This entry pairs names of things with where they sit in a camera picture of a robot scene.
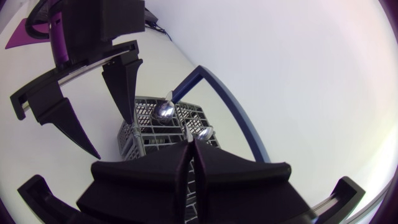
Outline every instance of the metal spoon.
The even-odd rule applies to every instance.
[[[210,126],[198,134],[197,140],[207,141],[211,138],[212,135],[213,135],[213,127]]]
[[[173,98],[173,91],[170,91],[167,94],[165,100],[155,106],[151,114],[152,118],[156,119],[161,123],[168,123],[169,121],[171,121],[175,110],[172,98]]]

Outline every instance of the white backdrop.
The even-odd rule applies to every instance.
[[[398,51],[378,1],[147,0],[226,84],[313,206],[351,177],[366,205],[397,165]]]

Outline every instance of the white surface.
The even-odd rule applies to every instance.
[[[0,197],[16,223],[39,222],[17,193],[29,178],[42,175],[56,197],[76,207],[75,202],[93,180],[90,167],[96,160],[52,124],[40,126],[31,111],[23,121],[15,116],[9,97],[54,67],[49,43],[4,50],[18,23],[29,13],[30,5],[25,4],[0,34]],[[139,57],[144,59],[137,78],[137,95],[165,97],[194,69],[166,35],[152,30],[119,37],[114,44],[134,39],[138,41]],[[101,72],[101,68],[93,70],[63,86],[62,91],[103,161],[120,161],[116,135],[123,119]],[[207,88],[206,83],[200,83],[184,100],[203,107],[221,145],[223,141],[226,148],[232,148],[228,144],[241,144],[243,135],[239,132],[234,134],[234,141],[225,141],[238,126],[225,113],[225,106],[217,106],[220,99]],[[242,145],[232,152],[252,159]]]
[[[312,206],[338,179],[367,194],[397,165],[398,51],[378,1],[147,0],[194,65],[232,91]]]
[[[0,33],[6,27],[19,8],[28,0],[8,0],[0,11]]]

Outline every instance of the dish rack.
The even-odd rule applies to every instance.
[[[179,102],[175,104],[174,115],[167,124],[152,119],[150,114],[154,107],[163,102],[162,98],[136,96],[134,122],[123,121],[118,133],[119,153],[125,161],[137,159],[150,153],[162,150],[169,145],[185,139],[185,125],[192,134],[198,134],[210,126],[205,113],[198,105]],[[220,147],[215,132],[207,141],[214,147]],[[190,162],[188,171],[187,203],[185,223],[197,223],[196,186],[194,161]]]

